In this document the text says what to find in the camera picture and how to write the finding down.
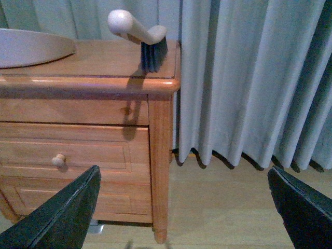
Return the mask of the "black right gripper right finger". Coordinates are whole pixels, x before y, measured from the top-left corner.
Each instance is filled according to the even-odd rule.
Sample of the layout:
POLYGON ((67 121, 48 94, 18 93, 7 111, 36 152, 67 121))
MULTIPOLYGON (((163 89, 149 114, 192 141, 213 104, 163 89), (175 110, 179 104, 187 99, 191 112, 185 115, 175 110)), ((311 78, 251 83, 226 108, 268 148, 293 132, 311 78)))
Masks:
POLYGON ((278 167, 268 183, 294 248, 331 248, 331 199, 278 167))

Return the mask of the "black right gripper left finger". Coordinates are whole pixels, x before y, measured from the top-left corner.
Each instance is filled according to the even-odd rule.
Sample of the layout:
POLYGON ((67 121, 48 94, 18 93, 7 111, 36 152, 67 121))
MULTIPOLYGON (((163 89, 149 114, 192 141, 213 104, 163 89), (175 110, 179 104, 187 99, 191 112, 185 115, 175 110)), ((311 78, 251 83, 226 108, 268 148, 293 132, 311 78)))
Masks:
POLYGON ((101 184, 97 165, 1 233, 1 248, 82 248, 101 184))

